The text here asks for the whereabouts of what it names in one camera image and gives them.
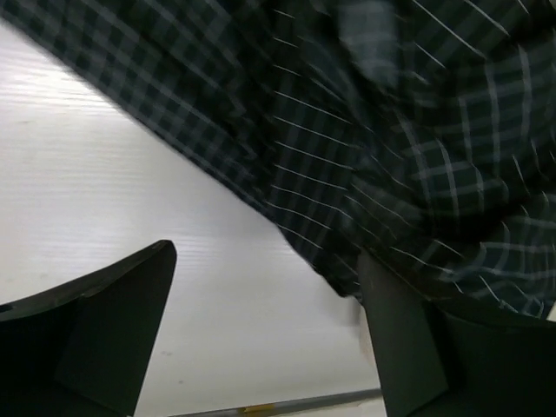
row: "table surface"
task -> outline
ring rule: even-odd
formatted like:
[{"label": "table surface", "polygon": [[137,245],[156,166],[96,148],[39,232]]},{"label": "table surface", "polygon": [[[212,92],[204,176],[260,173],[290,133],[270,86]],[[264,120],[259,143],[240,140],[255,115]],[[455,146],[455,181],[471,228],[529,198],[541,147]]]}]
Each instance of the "table surface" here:
[{"label": "table surface", "polygon": [[0,121],[0,302],[159,239],[177,247],[137,415],[378,387],[352,301],[273,225],[4,23]]}]

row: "dark cloth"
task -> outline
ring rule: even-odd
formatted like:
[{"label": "dark cloth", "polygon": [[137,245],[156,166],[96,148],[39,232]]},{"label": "dark cloth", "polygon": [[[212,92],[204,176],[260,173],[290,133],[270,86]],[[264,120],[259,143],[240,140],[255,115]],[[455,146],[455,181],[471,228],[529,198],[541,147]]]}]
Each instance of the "dark cloth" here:
[{"label": "dark cloth", "polygon": [[522,314],[556,295],[547,0],[0,0],[283,233],[340,295],[362,249]]}]

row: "checkered fabric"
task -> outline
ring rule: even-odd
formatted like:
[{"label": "checkered fabric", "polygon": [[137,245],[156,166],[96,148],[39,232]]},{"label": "checkered fabric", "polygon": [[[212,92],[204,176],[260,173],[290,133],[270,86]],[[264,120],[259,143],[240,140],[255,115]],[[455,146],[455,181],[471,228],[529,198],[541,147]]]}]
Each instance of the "checkered fabric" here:
[{"label": "checkered fabric", "polygon": [[0,0],[0,16],[265,215],[340,295],[365,248],[544,318],[548,0]]}]

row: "black plaid cloth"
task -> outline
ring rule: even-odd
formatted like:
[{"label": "black plaid cloth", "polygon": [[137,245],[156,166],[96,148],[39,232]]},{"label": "black plaid cloth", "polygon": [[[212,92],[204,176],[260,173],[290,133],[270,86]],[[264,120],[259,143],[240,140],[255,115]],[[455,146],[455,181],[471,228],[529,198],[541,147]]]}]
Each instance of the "black plaid cloth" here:
[{"label": "black plaid cloth", "polygon": [[265,215],[340,295],[362,248],[546,317],[548,0],[0,0],[0,16]]}]

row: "wrinkled cloth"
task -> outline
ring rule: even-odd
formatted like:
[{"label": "wrinkled cloth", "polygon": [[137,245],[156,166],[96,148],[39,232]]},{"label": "wrinkled cloth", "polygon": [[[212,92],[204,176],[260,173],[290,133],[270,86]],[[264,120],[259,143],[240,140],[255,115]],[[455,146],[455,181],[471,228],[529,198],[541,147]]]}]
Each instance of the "wrinkled cloth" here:
[{"label": "wrinkled cloth", "polygon": [[0,0],[342,296],[368,250],[501,308],[556,295],[548,0]]}]

